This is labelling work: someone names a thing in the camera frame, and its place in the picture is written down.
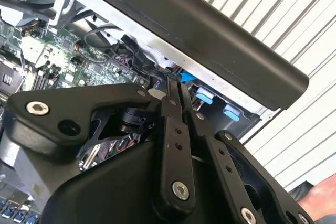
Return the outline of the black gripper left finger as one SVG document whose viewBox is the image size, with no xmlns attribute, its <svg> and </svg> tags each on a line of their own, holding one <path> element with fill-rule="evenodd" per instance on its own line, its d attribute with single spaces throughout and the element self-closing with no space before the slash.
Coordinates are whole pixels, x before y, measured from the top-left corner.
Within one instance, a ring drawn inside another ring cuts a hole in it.
<svg viewBox="0 0 336 224">
<path fill-rule="evenodd" d="M 36 90 L 5 108 L 5 163 L 43 209 L 65 182 L 147 142 L 190 145 L 177 78 L 162 98 L 135 83 Z"/>
</svg>

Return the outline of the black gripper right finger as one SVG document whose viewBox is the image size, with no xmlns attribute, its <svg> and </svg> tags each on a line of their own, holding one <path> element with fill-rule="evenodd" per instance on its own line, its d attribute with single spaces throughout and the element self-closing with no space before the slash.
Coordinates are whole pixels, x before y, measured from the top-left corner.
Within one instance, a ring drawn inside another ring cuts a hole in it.
<svg viewBox="0 0 336 224">
<path fill-rule="evenodd" d="M 192 150 L 212 168 L 214 206 L 224 219 L 229 223 L 313 223 L 230 132 L 213 133 L 203 114 L 193 110 L 188 88 L 182 83 L 178 88 Z"/>
</svg>

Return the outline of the person's hand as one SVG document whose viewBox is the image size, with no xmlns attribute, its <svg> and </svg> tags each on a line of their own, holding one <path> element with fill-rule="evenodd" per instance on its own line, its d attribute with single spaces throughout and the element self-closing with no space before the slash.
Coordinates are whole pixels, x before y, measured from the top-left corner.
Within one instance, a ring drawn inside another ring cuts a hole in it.
<svg viewBox="0 0 336 224">
<path fill-rule="evenodd" d="M 313 221 L 335 215 L 335 174 L 313 186 L 298 204 Z"/>
</svg>

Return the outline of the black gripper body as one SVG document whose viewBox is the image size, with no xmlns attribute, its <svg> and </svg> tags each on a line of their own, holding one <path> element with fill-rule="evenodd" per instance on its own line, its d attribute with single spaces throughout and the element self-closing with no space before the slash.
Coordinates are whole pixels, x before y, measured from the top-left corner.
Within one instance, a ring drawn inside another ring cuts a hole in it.
<svg viewBox="0 0 336 224">
<path fill-rule="evenodd" d="M 41 223 L 235 223 L 211 164 L 190 145 L 135 145 L 62 184 Z"/>
</svg>

